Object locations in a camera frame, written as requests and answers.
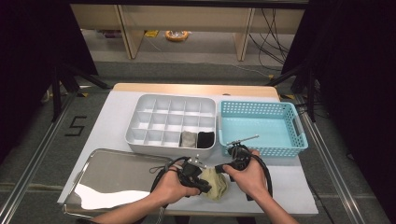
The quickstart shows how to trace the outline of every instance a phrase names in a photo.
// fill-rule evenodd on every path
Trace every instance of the hand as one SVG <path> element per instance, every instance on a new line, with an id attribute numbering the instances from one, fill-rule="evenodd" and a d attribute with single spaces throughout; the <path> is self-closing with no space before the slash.
<path id="1" fill-rule="evenodd" d="M 260 156 L 257 150 L 250 150 L 250 152 Z M 238 187 L 253 199 L 256 195 L 268 193 L 264 171 L 255 159 L 251 158 L 247 168 L 243 171 L 235 170 L 230 165 L 223 165 L 223 169 L 235 180 Z"/>
<path id="2" fill-rule="evenodd" d="M 199 193 L 200 190 L 197 188 L 188 188 L 180 184 L 176 167 L 170 167 L 169 171 L 158 182 L 154 191 L 151 192 L 159 200 L 163 200 L 163 205 L 175 203 L 185 196 L 194 196 Z"/>

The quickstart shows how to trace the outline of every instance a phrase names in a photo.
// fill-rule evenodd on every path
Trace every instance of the compartment organizer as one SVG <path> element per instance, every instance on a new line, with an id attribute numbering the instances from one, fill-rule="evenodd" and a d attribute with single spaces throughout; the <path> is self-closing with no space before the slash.
<path id="1" fill-rule="evenodd" d="M 220 102 L 219 141 L 223 155 L 228 143 L 254 138 L 242 144 L 267 157 L 295 157 L 308 147 L 305 132 L 293 104 Z"/>
<path id="2" fill-rule="evenodd" d="M 213 133 L 207 148 L 181 147 L 182 133 Z M 216 103 L 212 99 L 175 95 L 142 95 L 125 136 L 134 152 L 207 158 L 216 139 Z"/>

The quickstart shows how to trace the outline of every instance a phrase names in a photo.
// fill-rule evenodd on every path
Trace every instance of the gray floor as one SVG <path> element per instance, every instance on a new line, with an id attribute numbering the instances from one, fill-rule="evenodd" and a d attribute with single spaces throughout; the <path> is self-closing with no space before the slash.
<path id="1" fill-rule="evenodd" d="M 251 40 L 247 48 L 247 56 L 243 62 L 236 60 L 231 34 L 195 33 L 192 32 L 185 42 L 167 41 L 163 32 L 155 38 L 146 37 L 136 59 L 129 60 L 123 42 L 119 38 L 108 39 L 95 31 L 82 31 L 96 62 L 100 78 L 109 84 L 117 82 L 171 82 L 171 83 L 213 83 L 264 85 L 270 75 L 279 75 L 281 68 L 275 60 L 259 55 L 259 51 Z M 259 43 L 262 39 L 254 35 Z M 292 35 L 280 35 L 280 43 L 289 47 Z M 268 47 L 281 58 L 279 51 Z M 78 80 L 80 85 L 91 85 Z M 291 94 L 292 78 L 277 86 L 280 94 Z M 47 155 L 35 173 L 29 189 L 23 196 L 11 223 L 74 223 L 75 218 L 62 213 L 57 199 L 64 183 L 82 150 L 101 106 L 106 100 L 108 91 L 92 87 L 86 89 L 86 97 L 76 97 L 67 110 L 59 131 L 56 133 Z M 296 100 L 287 99 L 297 104 Z M 359 211 L 366 223 L 389 223 L 370 187 L 364 180 L 354 161 L 346 157 L 347 148 L 328 117 L 325 107 L 315 107 L 321 137 L 329 149 L 347 189 L 357 203 Z M 40 145 L 41 140 L 50 126 L 52 104 L 44 103 L 35 113 L 30 128 L 25 131 L 21 142 L 10 152 L 0 166 L 0 202 L 5 203 L 13 186 L 20 179 L 25 167 Z M 309 119 L 305 118 L 304 129 L 308 132 Z M 75 116 L 85 116 L 77 125 L 84 126 L 80 136 L 67 137 L 70 123 Z M 302 223 L 355 223 L 351 221 L 342 197 L 334 185 L 332 177 L 322 159 L 314 134 L 308 135 L 309 148 L 300 154 L 307 181 L 312 186 L 317 201 L 319 214 L 314 217 L 297 217 Z M 256 217 L 260 223 L 266 223 L 265 217 Z M 156 217 L 149 218 L 147 223 L 155 223 Z M 174 223 L 172 217 L 166 217 L 164 223 Z M 234 218 L 193 217 L 191 223 L 236 223 Z"/>

